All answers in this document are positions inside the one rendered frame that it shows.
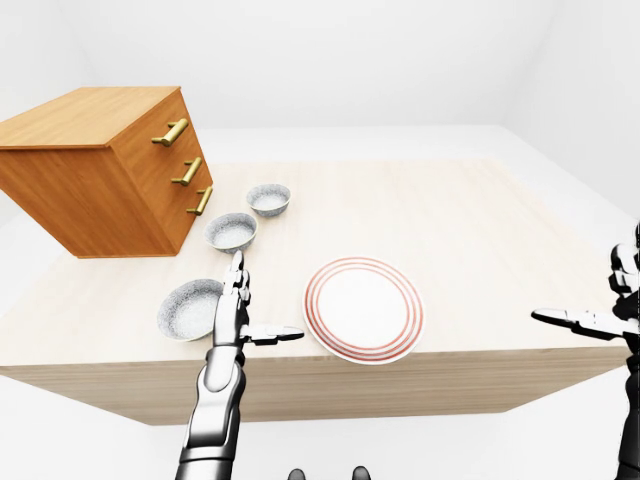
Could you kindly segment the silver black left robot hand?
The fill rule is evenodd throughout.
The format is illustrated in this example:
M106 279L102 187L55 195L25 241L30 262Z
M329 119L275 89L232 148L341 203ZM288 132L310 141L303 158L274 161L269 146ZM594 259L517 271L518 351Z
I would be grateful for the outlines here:
M216 308L213 326L213 346L276 345L298 340L304 332L296 327L251 325L247 308L251 301L250 275L244 268L241 250L235 252L223 283L223 293Z

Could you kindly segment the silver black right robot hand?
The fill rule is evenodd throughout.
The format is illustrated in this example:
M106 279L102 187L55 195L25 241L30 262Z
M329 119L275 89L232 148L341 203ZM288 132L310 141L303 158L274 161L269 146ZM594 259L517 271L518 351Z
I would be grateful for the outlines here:
M632 352L640 350L640 240L633 247L616 245L610 259L609 286L618 295L611 313L543 308L534 310L531 317L581 336L624 338Z

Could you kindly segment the large grey patterned bowl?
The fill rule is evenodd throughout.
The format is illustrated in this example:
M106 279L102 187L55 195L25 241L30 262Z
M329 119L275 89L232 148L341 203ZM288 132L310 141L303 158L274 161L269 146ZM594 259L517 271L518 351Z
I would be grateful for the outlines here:
M223 284L213 279L196 279L179 286L160 306L160 332L177 341L194 341L209 335L222 293Z

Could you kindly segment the medium grey patterned bowl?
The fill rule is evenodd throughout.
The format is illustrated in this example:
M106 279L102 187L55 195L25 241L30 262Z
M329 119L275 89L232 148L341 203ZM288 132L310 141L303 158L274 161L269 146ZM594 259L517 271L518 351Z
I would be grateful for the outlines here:
M245 250L254 241L258 223L246 213L228 213L210 221L204 229L204 238L218 251L234 254Z

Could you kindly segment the small grey patterned bowl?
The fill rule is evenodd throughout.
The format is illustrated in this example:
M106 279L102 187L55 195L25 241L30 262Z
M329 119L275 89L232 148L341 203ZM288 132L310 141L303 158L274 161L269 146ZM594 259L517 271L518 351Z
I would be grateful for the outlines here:
M262 184L250 189L246 200L252 210L262 217L275 217L283 213L290 202L290 190L280 184Z

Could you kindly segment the white plate with red rings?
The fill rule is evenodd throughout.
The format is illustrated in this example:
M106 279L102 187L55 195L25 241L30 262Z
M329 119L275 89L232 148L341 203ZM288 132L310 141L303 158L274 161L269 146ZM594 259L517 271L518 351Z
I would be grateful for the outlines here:
M407 356L426 325L422 298L410 279L381 260L362 256L320 267L305 287L302 312L323 347L363 365Z

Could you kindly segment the small wooden drawer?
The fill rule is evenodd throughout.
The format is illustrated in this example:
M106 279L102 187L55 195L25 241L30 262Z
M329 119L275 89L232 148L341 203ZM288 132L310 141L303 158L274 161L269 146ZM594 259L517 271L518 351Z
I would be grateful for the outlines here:
M154 214L171 246L172 255L176 255L180 251L197 217L186 212L187 208L193 208L199 203L200 196L196 191L210 185L213 186L213 180L204 159L188 186L172 183L172 178L181 177L188 169L185 162L179 165L177 170L161 177L154 187L152 195Z

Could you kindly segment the medium wooden drawer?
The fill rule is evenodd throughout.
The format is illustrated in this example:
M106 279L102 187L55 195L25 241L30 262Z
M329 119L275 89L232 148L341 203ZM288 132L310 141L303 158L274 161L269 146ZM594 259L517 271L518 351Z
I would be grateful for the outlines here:
M185 131L170 147L147 141L136 158L133 167L135 179L142 194L160 224L165 227L184 226L190 223L194 214L187 213L196 208L204 190L212 184L206 162L203 160L188 186L174 183L173 178L182 179L189 169L186 161L204 159L195 134Z

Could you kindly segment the large wooden drawer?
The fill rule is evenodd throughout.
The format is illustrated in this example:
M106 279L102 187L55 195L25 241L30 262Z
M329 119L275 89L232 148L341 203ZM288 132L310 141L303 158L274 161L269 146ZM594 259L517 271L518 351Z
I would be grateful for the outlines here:
M135 179L133 167L137 163L136 158L141 153L143 145L153 137L164 136L169 130L167 124L181 118L189 120L189 126L184 132L191 130L195 134L181 91L176 90L113 140L111 146L138 186L139 182Z

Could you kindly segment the wooden cabinet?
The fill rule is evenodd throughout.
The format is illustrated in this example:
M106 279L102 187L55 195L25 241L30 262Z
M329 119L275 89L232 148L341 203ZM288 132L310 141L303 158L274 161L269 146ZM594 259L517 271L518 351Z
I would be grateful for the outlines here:
M82 87L1 122L0 189L76 257L173 256L111 144L176 90Z

